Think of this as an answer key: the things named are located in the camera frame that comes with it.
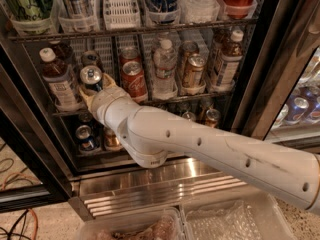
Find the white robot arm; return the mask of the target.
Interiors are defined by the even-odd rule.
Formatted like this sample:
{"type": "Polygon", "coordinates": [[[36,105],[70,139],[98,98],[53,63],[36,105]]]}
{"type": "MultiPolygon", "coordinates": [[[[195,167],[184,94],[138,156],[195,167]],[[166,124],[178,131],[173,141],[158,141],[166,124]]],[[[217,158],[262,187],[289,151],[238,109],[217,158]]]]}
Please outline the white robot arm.
{"type": "Polygon", "coordinates": [[[132,159],[161,166],[182,153],[310,213],[320,214],[320,163],[315,154],[189,121],[137,104],[107,74],[96,90],[79,87],[88,111],[111,128],[132,159]]]}

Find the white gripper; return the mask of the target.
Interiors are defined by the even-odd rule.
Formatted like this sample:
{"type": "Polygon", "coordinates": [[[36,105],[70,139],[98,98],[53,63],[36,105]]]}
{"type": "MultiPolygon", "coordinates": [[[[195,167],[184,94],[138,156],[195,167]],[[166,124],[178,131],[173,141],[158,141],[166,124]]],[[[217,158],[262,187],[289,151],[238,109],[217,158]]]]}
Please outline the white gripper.
{"type": "Polygon", "coordinates": [[[105,126],[119,126],[134,112],[134,101],[107,73],[102,74],[102,91],[79,87],[79,93],[94,118],[105,126]]]}

